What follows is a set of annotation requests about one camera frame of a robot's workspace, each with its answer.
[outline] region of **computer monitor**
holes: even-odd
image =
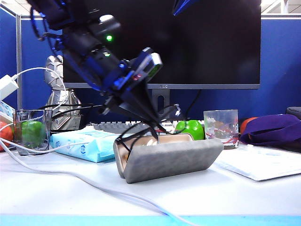
[[[119,59],[145,47],[163,68],[149,89],[257,89],[260,85],[261,0],[199,0],[177,16],[174,0],[87,0],[111,14],[122,33],[107,47]],[[64,68],[69,88],[89,88]]]

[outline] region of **blue tissue pack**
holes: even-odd
[[[118,134],[95,130],[93,126],[88,126],[81,130],[53,134],[50,138],[50,145],[56,148],[68,144],[89,142],[64,147],[56,152],[88,161],[101,162],[114,158],[113,143],[118,136]]]

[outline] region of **green apple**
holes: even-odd
[[[22,123],[22,140],[27,148],[36,148],[46,138],[45,125],[40,121],[25,121]]]
[[[204,140],[204,129],[197,120],[180,121],[176,130],[182,130],[182,133],[189,133],[194,140]]]

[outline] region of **purple bag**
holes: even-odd
[[[294,115],[267,115],[250,121],[240,141],[252,145],[294,146],[301,150],[301,120]]]

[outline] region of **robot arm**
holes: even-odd
[[[45,16],[50,29],[64,29],[63,35],[54,36],[55,48],[64,50],[64,59],[92,88],[109,96],[104,114],[114,111],[153,125],[159,123],[146,90],[147,82],[162,66],[158,54],[145,48],[136,59],[117,59],[103,45],[102,39],[108,32],[116,32],[120,23],[111,15],[99,15],[97,9],[87,10],[85,1],[28,2]]]

